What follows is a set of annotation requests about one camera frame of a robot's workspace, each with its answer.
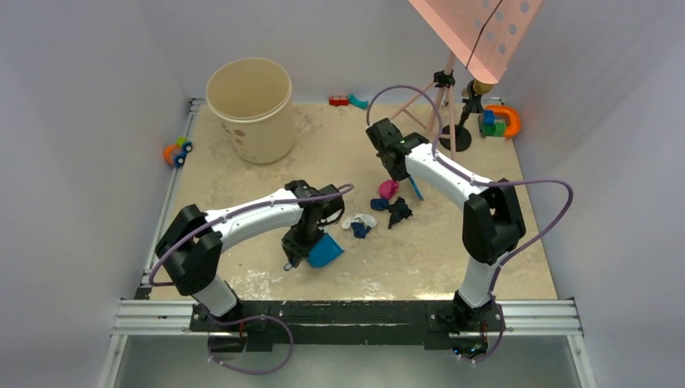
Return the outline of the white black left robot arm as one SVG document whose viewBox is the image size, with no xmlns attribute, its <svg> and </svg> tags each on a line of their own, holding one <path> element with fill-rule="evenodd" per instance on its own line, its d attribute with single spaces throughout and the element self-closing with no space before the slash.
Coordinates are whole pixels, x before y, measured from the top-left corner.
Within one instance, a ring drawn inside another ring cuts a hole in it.
<svg viewBox="0 0 685 388">
<path fill-rule="evenodd" d="M 220 330 L 232 330 L 240 323 L 240 301 L 218 273 L 221 255 L 248 239 L 284 228 L 284 270 L 303 262 L 312 268 L 327 266 L 343 253 L 327 229 L 344 214 L 343 196 L 352 188 L 347 183 L 316 189 L 304 180 L 293 180 L 268 196 L 227 209 L 202 211 L 188 205 L 159 239 L 154 249 L 158 261 L 148 282 L 161 286 L 156 275 L 164 269 L 170 278 L 167 285 L 206 307 L 210 321 Z"/>
</svg>

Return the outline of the blue plastic dustpan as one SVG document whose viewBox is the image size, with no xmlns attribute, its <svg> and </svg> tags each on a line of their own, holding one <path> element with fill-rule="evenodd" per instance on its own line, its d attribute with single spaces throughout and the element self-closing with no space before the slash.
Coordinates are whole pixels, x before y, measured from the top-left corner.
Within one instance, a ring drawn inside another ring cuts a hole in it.
<svg viewBox="0 0 685 388">
<path fill-rule="evenodd" d="M 300 243 L 288 233 L 282 239 L 281 246 L 287 257 L 284 271 L 297 268 L 303 261 L 311 268 L 323 268 L 344 253 L 329 234 L 322 234 L 316 242 Z"/>
</svg>

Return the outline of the blue hand brush black bristles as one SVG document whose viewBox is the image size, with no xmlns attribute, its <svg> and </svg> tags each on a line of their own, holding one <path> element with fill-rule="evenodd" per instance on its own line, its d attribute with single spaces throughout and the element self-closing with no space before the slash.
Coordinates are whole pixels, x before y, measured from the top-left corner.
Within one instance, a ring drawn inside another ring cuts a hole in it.
<svg viewBox="0 0 685 388">
<path fill-rule="evenodd" d="M 421 193 L 421 191 L 420 191 L 420 188 L 418 187 L 418 184 L 416 183 L 416 180 L 414 179 L 414 177 L 413 177 L 413 176 L 410 176 L 410 177 L 409 177 L 409 181 L 410 181 L 410 185 L 411 185 L 411 187 L 412 187 L 412 189 L 413 189 L 413 191 L 414 191 L 414 194 L 416 195 L 416 197 L 418 198 L 418 200 L 424 201 L 424 197 L 423 197 L 423 195 L 422 195 L 422 193 Z"/>
</svg>

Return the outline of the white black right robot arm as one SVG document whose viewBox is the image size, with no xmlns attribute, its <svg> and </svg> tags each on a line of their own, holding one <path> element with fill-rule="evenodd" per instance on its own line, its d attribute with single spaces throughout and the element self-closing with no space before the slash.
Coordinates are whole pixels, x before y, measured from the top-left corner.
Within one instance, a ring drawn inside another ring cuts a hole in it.
<svg viewBox="0 0 685 388">
<path fill-rule="evenodd" d="M 498 267 L 527 233 L 515 188 L 506 179 L 486 179 L 444 157 L 419 133 L 403 135 L 388 118 L 365 133 L 392 179 L 418 178 L 462 212 L 461 241 L 469 261 L 452 316 L 460 327 L 474 328 L 493 305 Z"/>
</svg>

